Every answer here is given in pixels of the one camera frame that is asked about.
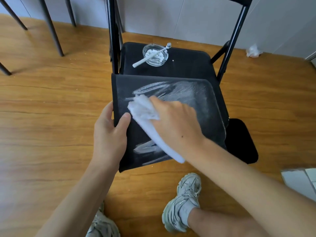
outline person's left arm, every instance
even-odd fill
[[[114,127],[112,112],[113,103],[110,102],[94,125],[93,157],[87,170],[36,237],[86,235],[126,150],[126,130],[131,116],[125,113]]]

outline person's right hand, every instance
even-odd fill
[[[188,150],[203,144],[206,138],[194,108],[179,101],[162,101],[156,96],[151,96],[150,100],[160,117],[152,123],[168,146],[185,158]]]

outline chair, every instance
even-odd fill
[[[231,39],[211,58],[206,52],[180,48],[168,50],[169,59],[160,67],[147,63],[137,68],[132,64],[143,58],[142,49],[146,44],[124,43],[119,45],[119,28],[116,24],[115,0],[107,0],[110,34],[110,60],[114,75],[160,76],[174,78],[206,79],[212,85],[219,111],[226,129],[227,150],[246,163],[258,160],[258,153],[245,124],[239,119],[229,119],[227,108],[220,90],[220,82],[226,71],[238,35],[246,18],[252,0],[231,0],[242,5]],[[224,55],[219,72],[216,74],[213,63]]]
[[[66,2],[66,6],[67,6],[67,9],[68,9],[68,13],[69,13],[69,16],[70,16],[71,23],[72,23],[72,25],[74,27],[76,27],[76,22],[75,22],[75,18],[74,18],[74,14],[73,14],[72,8],[71,8],[70,0],[65,0],[65,2]],[[6,1],[5,0],[0,0],[0,3],[10,13],[10,15],[19,23],[19,25],[24,30],[27,31],[26,26],[22,23],[22,21],[18,18],[18,16],[14,13],[14,11],[9,7],[9,5],[6,3]],[[51,19],[51,16],[49,15],[49,12],[48,12],[45,0],[39,0],[39,3],[41,5],[41,7],[42,7],[46,23],[48,24],[49,30],[50,30],[50,32],[51,32],[51,34],[53,36],[53,40],[54,40],[54,42],[56,44],[58,53],[59,53],[60,56],[64,56],[63,50],[62,50],[61,45],[59,43],[58,36],[56,34],[56,31],[55,31],[55,28],[54,28],[54,25],[53,25],[53,22],[52,22],[52,19]],[[8,69],[6,69],[1,63],[0,63],[0,70],[2,70],[6,75],[11,75],[11,72],[8,71]]]

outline person's left hand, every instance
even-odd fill
[[[113,102],[103,109],[94,125],[94,148],[91,163],[102,169],[119,169],[127,145],[126,130],[131,122],[131,115],[125,113],[116,127],[112,120]]]

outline person's right arm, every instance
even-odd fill
[[[272,237],[316,235],[316,203],[267,177],[205,138],[195,110],[150,98],[153,124],[171,148],[238,201]]]

